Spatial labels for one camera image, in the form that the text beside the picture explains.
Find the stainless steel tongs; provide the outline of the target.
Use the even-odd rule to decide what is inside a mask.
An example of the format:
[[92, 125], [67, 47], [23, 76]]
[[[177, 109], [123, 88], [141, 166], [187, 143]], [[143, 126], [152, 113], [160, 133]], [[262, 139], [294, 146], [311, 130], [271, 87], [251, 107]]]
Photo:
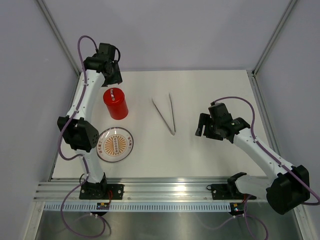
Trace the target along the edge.
[[172, 136], [176, 135], [177, 132], [177, 127], [176, 127], [176, 118], [175, 118], [175, 113], [174, 113], [174, 104], [173, 104], [173, 98], [171, 93], [168, 93], [168, 98], [169, 98], [169, 103], [170, 103], [170, 111], [171, 111], [171, 120], [172, 120], [172, 128], [169, 125], [168, 121], [166, 120], [166, 118], [164, 117], [164, 115], [162, 114], [162, 112], [160, 111], [160, 109], [158, 108], [156, 102], [154, 101], [154, 99], [151, 99], [152, 105], [154, 106], [155, 110], [157, 111], [157, 113], [159, 114], [160, 118], [162, 119], [162, 121], [164, 122], [166, 128], [168, 129], [169, 133]]

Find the red round lid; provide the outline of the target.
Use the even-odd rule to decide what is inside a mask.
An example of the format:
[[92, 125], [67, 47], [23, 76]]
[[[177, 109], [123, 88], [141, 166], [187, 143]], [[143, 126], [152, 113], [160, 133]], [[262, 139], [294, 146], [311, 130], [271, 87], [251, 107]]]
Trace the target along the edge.
[[125, 100], [124, 92], [117, 87], [107, 89], [103, 94], [103, 102], [106, 106], [118, 106]]

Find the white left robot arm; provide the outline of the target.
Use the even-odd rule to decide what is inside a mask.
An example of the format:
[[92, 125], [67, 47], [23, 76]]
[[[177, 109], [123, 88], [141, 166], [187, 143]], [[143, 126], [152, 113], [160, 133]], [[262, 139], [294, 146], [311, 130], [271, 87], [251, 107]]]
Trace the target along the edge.
[[57, 120], [59, 141], [69, 145], [75, 157], [81, 159], [84, 182], [79, 197], [82, 200], [103, 199], [111, 190], [97, 154], [100, 134], [91, 119], [100, 88], [122, 82], [119, 60], [117, 47], [100, 43], [95, 54], [82, 63], [82, 73], [69, 111]]

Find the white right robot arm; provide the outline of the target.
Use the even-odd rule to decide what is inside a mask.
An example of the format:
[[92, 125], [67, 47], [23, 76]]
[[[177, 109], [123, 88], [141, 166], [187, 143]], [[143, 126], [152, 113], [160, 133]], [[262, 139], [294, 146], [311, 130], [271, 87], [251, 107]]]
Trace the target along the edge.
[[227, 179], [225, 187], [212, 189], [212, 198], [266, 200], [278, 214], [284, 215], [310, 199], [308, 170], [293, 166], [266, 146], [252, 133], [252, 126], [243, 118], [233, 118], [224, 103], [213, 103], [208, 113], [199, 115], [195, 135], [228, 140], [245, 152], [264, 172], [266, 179], [239, 172]]

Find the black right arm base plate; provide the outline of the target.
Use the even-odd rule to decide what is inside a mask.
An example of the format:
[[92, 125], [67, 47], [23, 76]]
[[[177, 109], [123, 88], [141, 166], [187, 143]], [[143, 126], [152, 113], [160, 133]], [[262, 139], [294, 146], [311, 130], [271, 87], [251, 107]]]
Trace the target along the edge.
[[244, 201], [248, 195], [240, 193], [238, 190], [230, 190], [226, 183], [213, 183], [206, 186], [211, 192], [213, 200], [242, 200]]

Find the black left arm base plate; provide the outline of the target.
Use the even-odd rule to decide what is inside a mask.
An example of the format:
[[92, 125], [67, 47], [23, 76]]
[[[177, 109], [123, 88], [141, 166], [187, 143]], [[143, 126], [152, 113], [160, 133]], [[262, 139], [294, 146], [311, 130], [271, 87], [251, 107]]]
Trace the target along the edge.
[[122, 200], [124, 195], [123, 184], [100, 184], [86, 182], [80, 188], [80, 200]]

